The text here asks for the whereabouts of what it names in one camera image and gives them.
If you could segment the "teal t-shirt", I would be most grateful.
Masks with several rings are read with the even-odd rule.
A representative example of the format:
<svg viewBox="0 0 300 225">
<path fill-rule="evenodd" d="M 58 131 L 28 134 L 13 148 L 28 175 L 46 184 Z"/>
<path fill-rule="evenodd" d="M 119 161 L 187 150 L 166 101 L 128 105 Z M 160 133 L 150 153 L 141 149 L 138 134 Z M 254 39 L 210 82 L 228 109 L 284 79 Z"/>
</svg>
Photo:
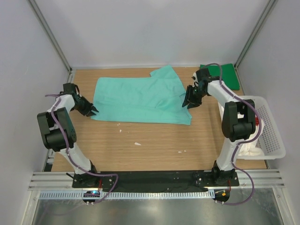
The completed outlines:
<svg viewBox="0 0 300 225">
<path fill-rule="evenodd" d="M 182 107 L 186 90 L 168 65 L 144 78 L 98 79 L 93 120 L 190 125 L 192 116 Z"/>
</svg>

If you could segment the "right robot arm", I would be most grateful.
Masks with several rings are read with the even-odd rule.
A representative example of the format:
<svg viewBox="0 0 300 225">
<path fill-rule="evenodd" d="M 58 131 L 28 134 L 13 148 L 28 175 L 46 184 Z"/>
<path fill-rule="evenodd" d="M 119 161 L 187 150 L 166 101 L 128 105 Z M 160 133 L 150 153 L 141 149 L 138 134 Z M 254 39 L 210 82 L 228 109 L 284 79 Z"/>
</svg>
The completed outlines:
<svg viewBox="0 0 300 225">
<path fill-rule="evenodd" d="M 237 96 L 219 77 L 211 76 L 207 68 L 197 70 L 192 79 L 194 83 L 187 86 L 182 107 L 199 107 L 204 96 L 213 96 L 224 109 L 221 128 L 225 140 L 209 173 L 209 184 L 225 186 L 234 179 L 238 144 L 248 140 L 256 130 L 255 104 L 251 99 Z"/>
</svg>

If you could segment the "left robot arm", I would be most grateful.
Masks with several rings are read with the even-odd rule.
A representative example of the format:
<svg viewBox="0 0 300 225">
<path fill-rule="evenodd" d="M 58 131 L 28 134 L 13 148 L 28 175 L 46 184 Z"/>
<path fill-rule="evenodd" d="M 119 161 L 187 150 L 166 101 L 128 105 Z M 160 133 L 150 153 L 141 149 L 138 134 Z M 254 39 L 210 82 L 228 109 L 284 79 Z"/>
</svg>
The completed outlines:
<svg viewBox="0 0 300 225">
<path fill-rule="evenodd" d="M 84 156 L 77 144 L 77 135 L 69 113 L 73 110 L 81 115 L 91 117 L 98 110 L 80 94 L 74 83 L 63 84 L 63 91 L 51 94 L 55 103 L 46 112 L 37 115 L 39 130 L 44 146 L 61 154 L 72 166 L 74 175 L 72 187 L 94 188 L 100 182 L 95 176 L 97 170 L 93 163 Z"/>
</svg>

